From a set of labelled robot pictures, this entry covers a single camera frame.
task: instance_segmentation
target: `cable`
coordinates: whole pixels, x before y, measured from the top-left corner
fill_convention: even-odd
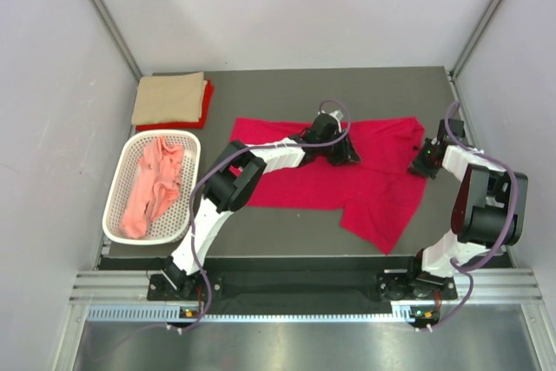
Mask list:
[[[455,143],[459,147],[463,148],[465,151],[473,152],[473,149],[467,147],[464,143],[459,141],[458,138],[456,138],[456,136],[453,134],[452,130],[450,129],[450,124],[449,124],[448,120],[455,114],[455,112],[458,111],[459,108],[460,108],[460,102],[458,102],[457,100],[454,101],[452,104],[450,104],[450,106],[448,107],[448,109],[446,111],[446,116],[444,117],[444,127],[446,128],[446,132],[448,133],[448,136],[453,141],[453,143]],[[469,265],[467,267],[464,267],[464,266],[458,265],[457,260],[455,258],[452,258],[450,260],[450,263],[452,264],[452,266],[459,273],[463,274],[464,276],[466,276],[469,279],[469,290],[467,291],[466,295],[463,296],[463,299],[461,299],[460,303],[444,319],[442,319],[441,321],[439,321],[435,325],[432,325],[429,328],[429,330],[431,332],[433,331],[433,329],[438,328],[439,326],[443,325],[446,321],[450,320],[450,318],[454,317],[463,308],[463,306],[467,303],[467,301],[471,297],[471,293],[473,292],[473,277],[469,273],[471,273],[475,269],[479,269],[479,268],[483,267],[485,264],[487,264],[487,262],[489,262],[490,260],[493,259],[493,257],[496,255],[498,250],[504,244],[504,240],[507,237],[507,233],[510,230],[510,227],[512,226],[512,220],[513,220],[513,216],[515,215],[515,208],[516,208],[517,202],[518,202],[518,193],[519,193],[518,179],[515,176],[515,173],[513,172],[513,170],[507,164],[503,163],[502,161],[497,160],[496,158],[493,158],[493,157],[488,156],[486,154],[480,154],[480,157],[484,158],[485,160],[488,160],[490,162],[493,162],[495,164],[500,165],[503,169],[506,170],[508,176],[510,177],[511,195],[510,195],[510,202],[508,204],[506,220],[504,221],[504,225],[502,226],[502,230],[500,231],[500,234],[498,235],[498,238],[496,239],[493,247],[478,262],[476,262],[473,265]]]
[[[327,99],[327,100],[322,101],[321,104],[319,105],[319,113],[322,113],[324,111],[323,107],[326,103],[334,103],[334,104],[340,106],[341,109],[346,113],[347,126],[343,130],[343,132],[341,132],[340,136],[338,136],[333,141],[324,142],[324,143],[288,143],[288,144],[283,143],[283,144],[278,144],[278,147],[285,147],[285,148],[322,148],[322,147],[329,147],[331,145],[334,145],[335,143],[338,143],[339,141],[344,139],[348,135],[349,130],[351,129],[351,123],[352,123],[351,114],[349,113],[348,108],[342,102],[340,102],[339,100],[335,100],[335,99]],[[187,331],[199,326],[199,324],[201,323],[202,318],[209,311],[210,305],[212,303],[212,298],[213,298],[212,286],[210,284],[209,277],[207,276],[207,273],[205,272],[205,270],[202,268],[201,261],[199,260],[199,256],[197,255],[197,252],[195,250],[195,213],[193,211],[193,201],[195,200],[195,195],[201,190],[201,187],[204,185],[204,183],[207,182],[209,180],[209,178],[215,172],[220,170],[222,167],[227,166],[230,162],[232,162],[234,159],[236,159],[241,154],[249,152],[251,149],[276,149],[276,145],[275,144],[272,144],[272,145],[250,145],[250,146],[247,146],[245,148],[237,150],[234,154],[232,154],[231,156],[228,156],[227,158],[225,158],[224,160],[222,160],[221,162],[216,164],[207,174],[205,174],[201,178],[201,180],[199,180],[199,182],[197,182],[197,184],[193,187],[193,190],[191,191],[191,195],[189,197],[189,207],[188,207],[188,209],[189,209],[189,219],[191,220],[191,231],[190,231],[190,234],[191,234],[191,254],[193,255],[193,260],[195,261],[196,266],[199,268],[199,272],[201,273],[202,279],[205,282],[205,285],[207,287],[207,301],[204,305],[204,309],[195,317],[195,321],[191,322],[191,324],[188,325],[186,328],[183,328],[182,329],[183,332],[187,332]],[[93,356],[91,355],[91,352],[90,352],[90,346],[88,344],[89,357],[93,362],[104,361],[106,358],[111,356],[119,347],[121,347],[124,343],[126,343],[130,339],[134,338],[136,335],[139,335],[142,331],[152,329],[152,328],[166,328],[166,327],[167,327],[167,325],[165,325],[165,324],[156,323],[156,324],[147,325],[143,328],[139,328],[135,332],[133,332],[132,334],[124,337],[119,342],[117,342],[116,345],[114,345],[114,347],[112,347],[107,354],[101,356],[100,359],[99,358],[93,358]]]

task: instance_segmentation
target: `white backdrop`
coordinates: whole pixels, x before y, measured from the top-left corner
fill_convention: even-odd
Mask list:
[[[105,0],[142,71],[444,65],[488,0]]]
[[[98,250],[136,81],[88,0],[0,6],[0,369],[44,370]]]
[[[523,236],[556,323],[556,9],[554,0],[506,0],[460,76],[481,145],[529,176]]]

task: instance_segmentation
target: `crumpled pink clothing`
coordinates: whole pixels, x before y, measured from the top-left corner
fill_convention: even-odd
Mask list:
[[[123,212],[120,230],[140,239],[151,222],[161,217],[180,196],[183,146],[168,145],[163,136],[145,145],[139,159],[141,172]]]

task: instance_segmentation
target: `plastic basket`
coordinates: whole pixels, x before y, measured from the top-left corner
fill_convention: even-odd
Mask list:
[[[128,204],[129,195],[140,172],[139,158],[142,156],[143,147],[158,136],[164,136],[168,144],[180,143],[183,145],[180,197],[166,210],[164,215],[149,225],[145,237],[142,239],[128,238],[120,231],[123,211]],[[197,137],[183,130],[149,130],[132,136],[123,147],[112,180],[104,209],[104,234],[113,242],[128,245],[160,245],[183,238],[189,225],[189,197],[196,183],[200,154],[201,144]]]

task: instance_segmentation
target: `metal post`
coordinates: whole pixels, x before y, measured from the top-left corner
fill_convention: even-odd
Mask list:
[[[453,79],[457,79],[460,75],[461,71],[463,70],[464,66],[466,65],[469,57],[473,53],[477,43],[484,35],[485,31],[487,30],[488,25],[493,20],[494,15],[498,11],[500,5],[502,4],[503,0],[490,0],[488,6],[486,7],[485,12],[483,13],[482,17],[480,18],[479,22],[473,29],[471,36],[466,42],[465,47],[460,53],[457,61],[453,69],[450,71],[450,75]]]
[[[116,44],[116,47],[122,54],[122,57],[127,63],[129,70],[133,73],[133,76],[136,78],[136,80],[139,81],[142,77],[142,72],[139,69],[139,66],[137,65],[135,58],[131,54],[128,45],[123,40],[122,33],[120,32],[120,30],[116,25],[116,22],[110,15],[106,5],[104,4],[104,1],[103,0],[90,0],[90,1],[93,3],[96,13],[98,13],[98,16],[101,18],[101,21],[103,22],[104,26],[110,33],[110,36],[112,37],[112,40]]]

